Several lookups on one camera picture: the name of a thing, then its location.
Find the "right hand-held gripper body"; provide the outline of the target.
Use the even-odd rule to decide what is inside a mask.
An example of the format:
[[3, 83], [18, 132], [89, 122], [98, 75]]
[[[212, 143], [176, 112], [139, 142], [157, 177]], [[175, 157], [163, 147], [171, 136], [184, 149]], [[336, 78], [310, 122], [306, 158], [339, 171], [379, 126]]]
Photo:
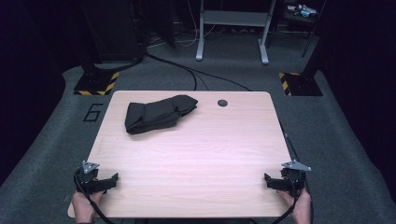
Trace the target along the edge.
[[300, 191], [304, 188], [306, 172], [311, 172], [312, 168], [297, 160], [284, 162], [282, 166], [283, 169], [280, 173], [283, 186], [281, 189], [287, 191], [293, 198], [298, 197]]

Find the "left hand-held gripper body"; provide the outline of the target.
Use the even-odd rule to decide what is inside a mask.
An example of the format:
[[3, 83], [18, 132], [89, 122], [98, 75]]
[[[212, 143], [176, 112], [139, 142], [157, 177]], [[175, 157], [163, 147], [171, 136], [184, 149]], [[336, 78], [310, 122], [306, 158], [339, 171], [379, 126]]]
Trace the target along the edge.
[[76, 190], [85, 194], [93, 194], [103, 191], [101, 182], [96, 179], [98, 176], [98, 163], [83, 161], [74, 174]]

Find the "black pleated skirt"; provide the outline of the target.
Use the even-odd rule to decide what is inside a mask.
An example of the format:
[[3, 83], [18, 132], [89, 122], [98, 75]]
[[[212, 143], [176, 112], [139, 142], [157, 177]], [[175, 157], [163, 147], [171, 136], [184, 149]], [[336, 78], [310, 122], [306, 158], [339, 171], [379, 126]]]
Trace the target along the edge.
[[153, 103], [129, 103], [125, 129], [129, 134], [171, 128], [197, 107], [198, 101], [181, 94]]

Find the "person's left hand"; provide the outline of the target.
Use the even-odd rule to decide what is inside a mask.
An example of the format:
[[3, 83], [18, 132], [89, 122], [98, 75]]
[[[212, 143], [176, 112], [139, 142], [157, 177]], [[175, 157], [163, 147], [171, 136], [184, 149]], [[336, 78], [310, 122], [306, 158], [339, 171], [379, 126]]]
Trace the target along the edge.
[[96, 212], [84, 194], [76, 191], [72, 197], [72, 204], [74, 207], [76, 223], [92, 224]]

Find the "person's right hand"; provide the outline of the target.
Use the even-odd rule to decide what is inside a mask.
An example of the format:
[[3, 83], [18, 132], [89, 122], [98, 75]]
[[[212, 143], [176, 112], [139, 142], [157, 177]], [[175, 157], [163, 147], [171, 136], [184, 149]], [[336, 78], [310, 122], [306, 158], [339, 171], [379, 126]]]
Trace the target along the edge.
[[287, 206], [294, 206], [291, 213], [296, 224], [311, 224], [311, 196], [306, 189], [302, 189], [297, 202], [286, 192], [278, 190], [276, 192]]

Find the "black stand base striped edge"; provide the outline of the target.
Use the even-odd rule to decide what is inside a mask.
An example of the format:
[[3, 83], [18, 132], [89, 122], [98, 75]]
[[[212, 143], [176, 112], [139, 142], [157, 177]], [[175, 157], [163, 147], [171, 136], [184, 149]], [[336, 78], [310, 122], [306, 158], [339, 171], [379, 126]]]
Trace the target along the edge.
[[322, 96], [322, 92], [313, 78], [299, 73], [279, 73], [283, 91], [288, 96]]
[[74, 88], [78, 95], [108, 95], [115, 86], [120, 73], [98, 72], [84, 74]]

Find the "thin black stand leg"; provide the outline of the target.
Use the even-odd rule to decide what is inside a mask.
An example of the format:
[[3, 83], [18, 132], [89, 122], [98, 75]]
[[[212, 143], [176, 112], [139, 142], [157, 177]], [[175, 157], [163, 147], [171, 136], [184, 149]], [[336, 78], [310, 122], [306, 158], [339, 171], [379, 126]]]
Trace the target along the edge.
[[302, 16], [305, 19], [309, 20], [309, 24], [311, 27], [311, 30], [308, 32], [307, 36], [307, 43], [304, 48], [303, 52], [303, 57], [307, 53], [307, 50], [309, 48], [309, 45], [311, 44], [313, 35], [318, 27], [318, 23], [322, 14], [323, 9], [326, 6], [327, 0], [317, 0], [318, 3], [314, 5], [313, 7], [309, 7], [307, 5], [302, 6]]

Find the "dark cabinet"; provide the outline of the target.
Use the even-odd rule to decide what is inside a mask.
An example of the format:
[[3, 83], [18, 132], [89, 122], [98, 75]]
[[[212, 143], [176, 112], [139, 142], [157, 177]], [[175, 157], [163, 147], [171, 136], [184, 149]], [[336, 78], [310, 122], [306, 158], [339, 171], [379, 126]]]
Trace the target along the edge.
[[102, 62], [143, 58], [134, 21], [133, 0], [79, 0]]

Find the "small items on dark shelf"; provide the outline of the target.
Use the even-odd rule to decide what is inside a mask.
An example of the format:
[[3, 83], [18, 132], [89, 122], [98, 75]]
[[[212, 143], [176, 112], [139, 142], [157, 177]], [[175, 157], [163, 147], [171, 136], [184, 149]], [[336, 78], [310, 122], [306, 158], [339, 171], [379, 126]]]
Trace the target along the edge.
[[315, 9], [308, 7], [306, 5], [297, 5], [297, 6], [287, 5], [286, 10], [292, 13], [293, 15], [301, 15], [305, 18], [309, 16], [315, 16], [318, 14], [318, 12]]

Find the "grey metal desk frame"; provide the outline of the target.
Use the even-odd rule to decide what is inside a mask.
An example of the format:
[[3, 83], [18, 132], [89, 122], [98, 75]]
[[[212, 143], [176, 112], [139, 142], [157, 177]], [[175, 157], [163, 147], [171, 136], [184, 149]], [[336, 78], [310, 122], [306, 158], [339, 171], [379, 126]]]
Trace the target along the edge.
[[206, 24], [250, 26], [263, 28], [262, 38], [258, 40], [258, 44], [262, 64], [268, 65], [269, 58], [266, 51], [266, 38], [273, 18], [275, 5], [276, 0], [270, 0], [270, 6], [267, 12], [223, 11], [205, 9], [205, 0], [200, 0], [199, 41], [195, 59], [200, 62], [204, 57], [204, 28]]

